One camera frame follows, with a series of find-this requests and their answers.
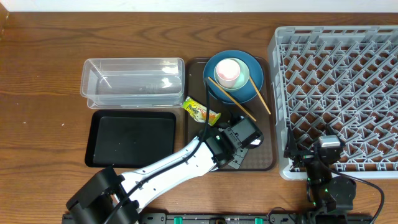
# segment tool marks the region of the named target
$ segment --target blue bowl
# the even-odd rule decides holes
[[[203,80],[207,80],[208,77],[216,80],[214,76],[214,69],[218,62],[226,58],[238,58],[242,60],[248,67],[251,78],[257,88],[261,90],[262,84],[264,83],[264,74],[259,62],[246,52],[240,50],[226,50],[214,55],[206,64],[205,70],[203,71]],[[217,88],[212,82],[208,82],[209,88],[211,89],[210,94],[216,99],[220,99],[223,103],[233,105],[234,102],[230,100],[220,89]],[[229,94],[238,102],[246,103],[249,100],[256,97],[257,93],[251,82],[247,82],[242,88],[237,91],[229,92]]]

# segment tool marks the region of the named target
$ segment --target brown tray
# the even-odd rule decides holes
[[[269,66],[268,63],[263,59],[256,57],[256,60],[260,63],[262,70],[264,72],[264,84],[260,90],[264,101],[266,101],[268,107],[271,111],[275,111],[274,102],[271,89],[271,80],[269,76]],[[194,58],[187,63],[187,73],[186,73],[186,84],[185,92],[187,96],[191,96],[193,99],[197,100],[199,103],[206,104],[206,93],[205,86],[203,84],[203,70],[205,65],[209,61],[209,58]],[[267,171],[272,169],[276,164],[276,142],[275,142],[275,122],[274,116],[269,115],[265,107],[262,105],[261,100],[255,97],[253,100],[243,104],[243,106],[257,119],[257,126],[260,128],[264,135],[264,142],[255,149],[249,149],[246,157],[242,161],[239,169],[235,169],[229,165],[225,166],[221,170],[228,171]],[[231,113],[239,114],[245,116],[235,105],[226,105],[221,101],[210,97],[210,109],[221,113],[221,118],[219,122],[227,122]],[[185,144],[188,144],[198,133],[203,129],[203,123],[196,122],[189,114],[185,114]]]

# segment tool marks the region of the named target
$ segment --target black tray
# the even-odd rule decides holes
[[[271,79],[269,76],[268,63],[263,59],[256,57],[264,72],[264,84],[260,90],[264,101],[273,111],[273,97],[271,94]],[[187,64],[185,92],[199,103],[206,105],[205,86],[203,84],[203,70],[209,58],[194,58]],[[264,142],[255,149],[249,149],[239,169],[231,166],[225,166],[221,170],[228,171],[266,171],[272,169],[276,164],[276,141],[275,141],[275,122],[274,114],[269,115],[261,100],[255,97],[253,100],[243,104],[243,106],[257,119],[256,125],[264,135]],[[225,105],[221,101],[210,97],[210,109],[221,113],[218,122],[227,122],[230,119],[230,111],[245,116],[235,105]],[[196,122],[188,113],[185,115],[185,144],[188,144],[204,127],[203,123]]]
[[[171,155],[174,136],[173,113],[99,110],[91,120],[85,163],[142,168]]]

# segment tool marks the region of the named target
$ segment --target yellow wrapper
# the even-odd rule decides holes
[[[201,105],[189,96],[182,104],[182,108],[188,111],[195,121],[200,123],[204,123],[206,121],[206,106]],[[214,125],[220,116],[221,113],[215,113],[214,111],[210,110],[209,124],[211,126]]]

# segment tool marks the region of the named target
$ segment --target chopstick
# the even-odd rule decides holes
[[[219,84],[217,84],[212,78],[207,77],[215,86],[217,86],[217,88],[219,90],[221,90],[230,100],[232,100],[232,102],[234,102],[236,104],[236,106],[238,106],[241,110],[243,110],[243,112],[245,112],[253,121],[257,121],[253,116],[251,116],[251,114],[243,108],[243,106],[241,106],[234,98],[232,98],[232,96],[230,96],[224,89],[222,89],[221,86],[219,86]]]
[[[264,107],[267,109],[268,113],[271,115],[271,111],[268,109],[268,106],[266,104],[266,102],[264,101],[264,99],[262,98],[260,91],[257,89],[256,84],[254,84],[253,79],[249,76],[250,82],[253,85],[254,89],[256,90],[257,96],[259,96],[262,104],[264,105]]]

